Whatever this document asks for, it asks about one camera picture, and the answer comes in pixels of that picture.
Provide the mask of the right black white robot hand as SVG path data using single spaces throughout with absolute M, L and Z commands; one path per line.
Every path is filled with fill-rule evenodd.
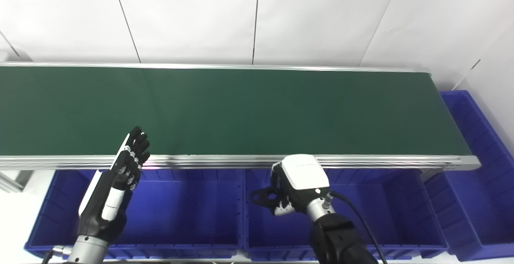
M 312 222 L 335 213 L 329 194 L 329 180 L 315 156 L 294 154 L 271 168 L 271 186 L 278 203 L 271 207 L 274 216 L 292 212 L 306 214 Z

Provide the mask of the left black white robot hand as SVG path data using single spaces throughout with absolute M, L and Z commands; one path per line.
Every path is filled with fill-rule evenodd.
M 135 126 L 126 136 L 109 170 L 102 172 L 80 214 L 78 236 L 94 237 L 112 244 L 122 233 L 126 210 L 149 159 L 148 136 Z

